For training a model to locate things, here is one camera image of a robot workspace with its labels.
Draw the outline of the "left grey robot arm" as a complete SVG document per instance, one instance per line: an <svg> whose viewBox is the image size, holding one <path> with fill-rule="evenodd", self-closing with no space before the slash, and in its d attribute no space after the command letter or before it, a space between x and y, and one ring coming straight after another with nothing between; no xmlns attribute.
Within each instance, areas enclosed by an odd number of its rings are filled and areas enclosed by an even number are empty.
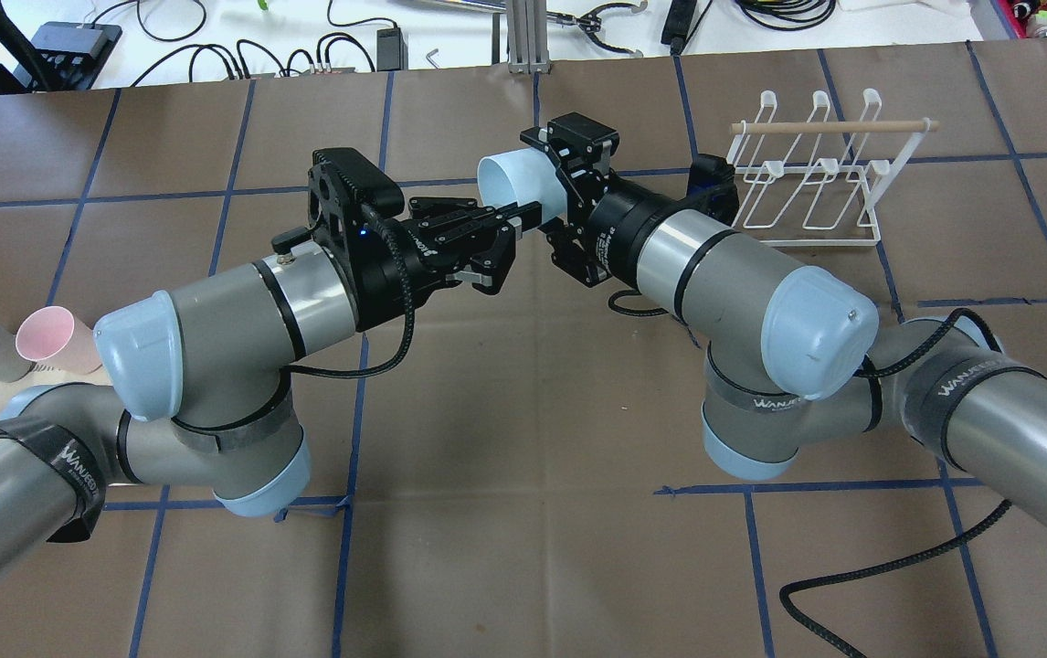
<svg viewBox="0 0 1047 658"><path fill-rule="evenodd" d="M36 385L0 412L0 578L39 543L89 540L114 484L209 487L277 513L311 476L292 376L382 374L416 309L469 282L495 294L537 201L308 196L272 254L103 316L109 383Z"/></svg>

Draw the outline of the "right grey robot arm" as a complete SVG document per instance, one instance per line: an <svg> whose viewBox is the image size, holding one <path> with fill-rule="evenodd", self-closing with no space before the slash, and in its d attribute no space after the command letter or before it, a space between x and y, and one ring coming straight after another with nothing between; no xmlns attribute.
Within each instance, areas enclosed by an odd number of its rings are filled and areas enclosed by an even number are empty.
<svg viewBox="0 0 1047 658"><path fill-rule="evenodd" d="M736 173L717 155L696 155L670 200L617 174L619 134L579 113L520 138L587 265L710 341L703 444L721 470L762 482L805 445L901 427L1047 527L1047 378L966 309L885 328L869 297L735 227Z"/></svg>

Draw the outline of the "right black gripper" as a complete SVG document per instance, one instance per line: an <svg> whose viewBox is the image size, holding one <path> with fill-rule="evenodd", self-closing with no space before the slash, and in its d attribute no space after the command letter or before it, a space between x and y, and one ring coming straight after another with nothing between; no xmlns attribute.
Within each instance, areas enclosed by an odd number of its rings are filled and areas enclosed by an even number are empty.
<svg viewBox="0 0 1047 658"><path fill-rule="evenodd" d="M539 150L555 168L569 206L593 206L569 209L566 221L545 225L554 265L588 288L608 278L634 288L644 243L674 200L610 174L619 131L582 113L524 129L520 141Z"/></svg>

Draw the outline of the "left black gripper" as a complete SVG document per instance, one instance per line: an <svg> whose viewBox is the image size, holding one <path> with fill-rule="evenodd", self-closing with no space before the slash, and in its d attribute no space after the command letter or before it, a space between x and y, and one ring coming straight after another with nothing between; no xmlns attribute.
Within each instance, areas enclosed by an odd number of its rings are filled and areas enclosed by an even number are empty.
<svg viewBox="0 0 1047 658"><path fill-rule="evenodd" d="M354 243L354 305L357 332L404 315L402 276L409 276L410 301L422 307L437 289L470 283L481 294L498 295L516 257L516 238L545 219L539 201L482 206L474 198L414 196L409 222L382 219ZM436 243L482 240L491 246L465 259Z"/></svg>

